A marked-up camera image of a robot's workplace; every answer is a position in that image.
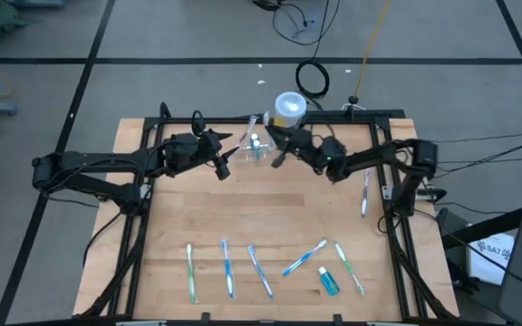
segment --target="blue toothbrush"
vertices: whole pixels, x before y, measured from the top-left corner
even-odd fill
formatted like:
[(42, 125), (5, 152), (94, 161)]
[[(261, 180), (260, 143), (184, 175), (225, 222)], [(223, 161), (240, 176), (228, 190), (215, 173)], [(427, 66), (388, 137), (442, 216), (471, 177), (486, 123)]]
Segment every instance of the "blue toothbrush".
[(257, 261), (257, 257), (255, 255), (255, 247), (253, 245), (250, 245), (248, 247), (248, 249), (249, 249), (249, 255), (251, 256), (251, 260), (253, 261), (253, 265), (255, 266), (257, 273), (261, 277), (261, 281), (263, 282), (263, 285), (265, 286), (265, 288), (267, 290), (267, 294), (269, 294), (269, 299), (273, 299), (273, 292), (271, 291), (269, 282), (267, 281), (267, 278), (265, 277), (265, 273), (263, 273), (263, 268), (261, 268), (261, 265)]
[(309, 258), (311, 258), (311, 256), (313, 256), (315, 254), (315, 252), (317, 252), (318, 250), (323, 248), (326, 244), (327, 244), (326, 240), (320, 241), (320, 243), (317, 245), (316, 248), (314, 248), (311, 251), (309, 251), (306, 254), (304, 254), (301, 258), (299, 258), (299, 260), (297, 262), (293, 263), (286, 270), (284, 270), (283, 271), (283, 276), (289, 275), (292, 271), (295, 270), (295, 268), (299, 267), (299, 265), (301, 265), (304, 262), (306, 262)]
[(227, 275), (227, 289), (228, 296), (233, 298), (235, 296), (235, 292), (233, 289), (233, 274), (231, 273), (231, 261), (228, 258), (228, 248), (227, 241), (225, 239), (221, 240), (221, 247), (225, 252), (225, 274)]

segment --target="toothbrush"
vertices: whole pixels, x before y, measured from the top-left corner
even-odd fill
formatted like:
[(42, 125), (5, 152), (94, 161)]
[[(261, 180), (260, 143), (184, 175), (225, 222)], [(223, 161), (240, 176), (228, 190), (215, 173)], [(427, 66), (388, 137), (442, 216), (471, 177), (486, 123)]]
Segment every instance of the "toothbrush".
[(320, 241), (320, 243), (317, 245), (316, 248), (312, 249), (311, 251), (307, 252), (306, 254), (304, 254), (301, 258), (299, 258), (299, 260), (295, 263), (293, 263), (291, 266), (289, 266), (286, 270), (283, 271), (283, 276), (287, 276), (288, 274), (290, 274), (292, 271), (295, 270), (295, 268), (299, 267), (299, 265), (303, 264), (305, 261), (307, 261), (312, 255), (315, 254), (315, 252), (317, 252), (318, 250), (320, 250), (321, 248), (323, 248), (325, 245), (327, 244), (327, 241), (326, 240), (322, 240)]
[(269, 299), (273, 299), (273, 292), (271, 291), (269, 282), (267, 281), (267, 278), (265, 277), (265, 273), (263, 273), (263, 268), (261, 268), (261, 265), (257, 261), (256, 255), (255, 255), (255, 247), (253, 245), (250, 245), (248, 247), (248, 249), (249, 249), (249, 255), (251, 256), (251, 260), (253, 261), (253, 265), (255, 266), (257, 273), (261, 277), (261, 281), (263, 281), (263, 285), (265, 286), (265, 288), (267, 290), (267, 294), (269, 294)]
[(353, 280), (355, 281), (355, 285), (358, 287), (358, 291), (361, 295), (365, 295), (365, 291), (363, 290), (363, 286), (358, 281), (358, 278), (355, 276), (355, 272), (353, 271), (352, 265), (350, 262), (345, 258), (345, 254), (343, 253), (342, 247), (338, 242), (334, 242), (335, 244), (335, 250), (337, 250), (337, 253), (340, 255), (340, 258), (342, 258), (342, 262), (345, 265), (345, 268), (348, 270), (350, 275), (352, 276)]
[(192, 244), (187, 244), (188, 258), (188, 290), (190, 292), (190, 302), (197, 303), (197, 295), (195, 294), (195, 273), (192, 268)]
[(223, 251), (225, 252), (225, 274), (227, 275), (228, 296), (233, 298), (235, 296), (233, 291), (233, 274), (231, 273), (231, 261), (228, 258), (227, 241), (225, 239), (221, 240), (221, 247), (223, 247)]
[(370, 184), (370, 169), (366, 170), (366, 184), (363, 186), (363, 197), (362, 197), (362, 217), (366, 216), (368, 212), (368, 185)]

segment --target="white paper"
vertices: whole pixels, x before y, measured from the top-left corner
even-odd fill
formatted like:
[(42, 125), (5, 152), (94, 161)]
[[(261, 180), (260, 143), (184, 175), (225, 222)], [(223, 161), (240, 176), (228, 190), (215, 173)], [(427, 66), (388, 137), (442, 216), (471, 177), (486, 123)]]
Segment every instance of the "white paper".
[[(480, 251), (486, 257), (507, 268), (508, 260), (513, 251), (515, 238), (512, 235), (498, 234), (486, 239), (470, 243), (470, 246)], [(469, 258), (469, 276), (477, 277), (482, 282), (501, 285), (505, 271), (481, 257), (474, 251), (467, 249)]]

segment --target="toothbrush handle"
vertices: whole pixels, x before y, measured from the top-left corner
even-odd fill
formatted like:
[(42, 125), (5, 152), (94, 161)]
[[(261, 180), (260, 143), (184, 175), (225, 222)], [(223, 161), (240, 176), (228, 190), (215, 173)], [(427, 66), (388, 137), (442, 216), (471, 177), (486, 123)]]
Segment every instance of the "toothbrush handle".
[(355, 274), (352, 274), (353, 281), (355, 282), (355, 286), (358, 287), (358, 291), (361, 295), (365, 295), (365, 291), (363, 290), (363, 286), (360, 284), (360, 281), (358, 281), (358, 278), (355, 276)]
[(232, 298), (233, 297), (233, 281), (229, 274), (227, 274), (227, 289), (228, 289), (228, 296), (230, 296)]
[(269, 282), (267, 281), (267, 278), (265, 277), (265, 273), (263, 273), (263, 269), (258, 264), (254, 264), (255, 269), (257, 269), (257, 273), (261, 277), (261, 281), (263, 282), (263, 285), (265, 286), (267, 290), (267, 294), (269, 294), (270, 298), (273, 298), (273, 292), (271, 291), (271, 287), (269, 286)]
[(350, 264), (350, 262), (344, 260), (344, 261), (343, 261), (343, 264), (345, 265), (345, 269), (347, 269), (348, 272), (349, 272), (351, 275), (354, 275), (354, 274), (355, 274), (355, 272), (353, 271), (353, 267), (352, 267), (352, 265)]
[(305, 253), (301, 258), (299, 258), (299, 260), (295, 263), (293, 263), (291, 266), (289, 266), (284, 272), (283, 272), (283, 276), (287, 276), (288, 274), (290, 274), (292, 271), (295, 270), (295, 268), (299, 267), (299, 265), (303, 264), (306, 260), (308, 260), (313, 254), (314, 254), (315, 250), (312, 250), (308, 253)]
[(192, 264), (188, 263), (188, 292), (190, 294), (190, 302), (195, 303), (197, 296), (195, 295), (195, 274), (192, 269)]
[(225, 260), (225, 273), (227, 276), (231, 275), (231, 262), (228, 259)]

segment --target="green toothbrush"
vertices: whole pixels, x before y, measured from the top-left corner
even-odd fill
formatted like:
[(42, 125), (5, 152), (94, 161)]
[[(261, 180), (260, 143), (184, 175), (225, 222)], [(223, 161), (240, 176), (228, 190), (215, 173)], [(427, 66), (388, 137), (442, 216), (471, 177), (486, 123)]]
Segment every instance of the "green toothbrush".
[(190, 291), (190, 302), (197, 303), (197, 295), (195, 294), (195, 273), (192, 268), (192, 245), (187, 244), (188, 258), (188, 290)]
[(337, 250), (337, 253), (340, 255), (340, 258), (342, 258), (342, 262), (345, 265), (345, 268), (350, 272), (350, 275), (352, 276), (353, 280), (355, 281), (355, 285), (358, 287), (358, 291), (361, 295), (365, 295), (365, 291), (363, 290), (363, 286), (360, 284), (360, 281), (358, 281), (358, 278), (355, 276), (355, 272), (353, 271), (352, 265), (348, 260), (345, 258), (345, 254), (343, 253), (342, 247), (338, 242), (334, 242), (335, 244), (335, 250)]

